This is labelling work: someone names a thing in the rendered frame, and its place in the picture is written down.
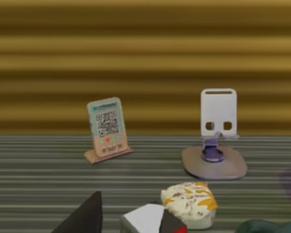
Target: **white box with yellow patches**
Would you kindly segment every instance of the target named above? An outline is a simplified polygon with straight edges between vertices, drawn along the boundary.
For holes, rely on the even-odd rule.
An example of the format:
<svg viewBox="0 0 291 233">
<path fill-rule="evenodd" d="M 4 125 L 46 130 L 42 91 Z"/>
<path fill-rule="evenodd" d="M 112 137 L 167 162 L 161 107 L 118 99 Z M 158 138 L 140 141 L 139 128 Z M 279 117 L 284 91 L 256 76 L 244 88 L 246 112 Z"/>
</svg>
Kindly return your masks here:
<svg viewBox="0 0 291 233">
<path fill-rule="evenodd" d="M 188 229 L 194 230 L 211 227 L 218 207 L 207 184 L 202 182 L 181 183 L 162 190 L 161 201 Z"/>
</svg>

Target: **striped table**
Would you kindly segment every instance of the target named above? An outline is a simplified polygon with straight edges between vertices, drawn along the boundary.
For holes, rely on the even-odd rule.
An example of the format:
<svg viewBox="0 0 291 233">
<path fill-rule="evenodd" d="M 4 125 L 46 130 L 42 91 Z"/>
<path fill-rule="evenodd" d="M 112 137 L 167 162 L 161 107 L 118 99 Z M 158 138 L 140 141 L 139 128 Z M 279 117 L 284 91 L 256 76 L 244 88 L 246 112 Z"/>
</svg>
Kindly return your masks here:
<svg viewBox="0 0 291 233">
<path fill-rule="evenodd" d="M 83 157 L 88 135 L 0 135 L 0 233 L 49 233 L 97 190 L 103 194 L 104 233 L 118 232 L 121 215 L 160 199 L 160 190 L 194 181 L 180 153 L 193 136 L 130 136 L 132 154 L 94 166 Z M 252 218 L 291 221 L 291 137 L 242 137 L 229 142 L 248 175 L 210 181 L 219 209 L 210 230 L 232 233 Z"/>
</svg>

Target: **wooden base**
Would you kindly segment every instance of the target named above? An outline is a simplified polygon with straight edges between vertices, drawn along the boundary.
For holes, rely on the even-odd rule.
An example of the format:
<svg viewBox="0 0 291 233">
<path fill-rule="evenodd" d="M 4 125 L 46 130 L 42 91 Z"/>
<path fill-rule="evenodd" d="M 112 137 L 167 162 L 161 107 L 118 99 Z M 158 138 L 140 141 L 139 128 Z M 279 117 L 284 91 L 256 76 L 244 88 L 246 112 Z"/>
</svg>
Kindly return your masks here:
<svg viewBox="0 0 291 233">
<path fill-rule="evenodd" d="M 110 159 L 110 158 L 113 158 L 113 157 L 116 157 L 116 156 L 119 156 L 119 155 L 122 155 L 122 154 L 127 154 L 127 153 L 131 153 L 133 152 L 133 150 L 131 148 L 127 148 L 125 150 L 122 150 L 122 151 L 119 151 L 119 152 L 116 152 L 116 153 L 113 153 L 113 154 L 109 154 L 109 155 L 106 155 L 106 156 L 102 156 L 102 157 L 98 157 L 95 153 L 94 150 L 88 150 L 84 153 L 84 157 L 91 163 L 91 164 L 95 164 L 95 163 L 98 163 L 100 161 L 103 161 L 103 160 L 107 160 L 107 159 Z"/>
<path fill-rule="evenodd" d="M 223 161 L 218 163 L 206 162 L 202 158 L 201 146 L 185 149 L 181 155 L 185 170 L 203 180 L 235 180 L 244 177 L 247 165 L 242 156 L 230 147 L 219 146 L 218 149 L 223 152 Z"/>
</svg>

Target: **corrugated wall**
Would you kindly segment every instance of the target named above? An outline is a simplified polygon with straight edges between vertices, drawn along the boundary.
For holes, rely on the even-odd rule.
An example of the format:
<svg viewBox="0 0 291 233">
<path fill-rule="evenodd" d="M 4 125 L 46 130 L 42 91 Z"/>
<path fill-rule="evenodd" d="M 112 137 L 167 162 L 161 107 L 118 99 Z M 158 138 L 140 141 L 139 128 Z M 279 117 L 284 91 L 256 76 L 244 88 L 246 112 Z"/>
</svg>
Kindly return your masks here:
<svg viewBox="0 0 291 233">
<path fill-rule="evenodd" d="M 238 92 L 239 134 L 291 134 L 291 0 L 0 0 L 0 133 L 199 133 L 200 91 Z"/>
</svg>

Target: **dark green object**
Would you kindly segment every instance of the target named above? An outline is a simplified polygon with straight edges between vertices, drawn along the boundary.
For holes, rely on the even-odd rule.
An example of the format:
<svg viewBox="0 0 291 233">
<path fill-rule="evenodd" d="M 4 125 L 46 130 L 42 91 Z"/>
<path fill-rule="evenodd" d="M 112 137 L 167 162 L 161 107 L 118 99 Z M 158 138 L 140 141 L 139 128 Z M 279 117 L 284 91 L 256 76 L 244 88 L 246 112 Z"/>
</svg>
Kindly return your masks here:
<svg viewBox="0 0 291 233">
<path fill-rule="evenodd" d="M 235 233 L 291 233 L 291 222 L 278 225 L 264 220 L 253 219 L 242 223 Z"/>
</svg>

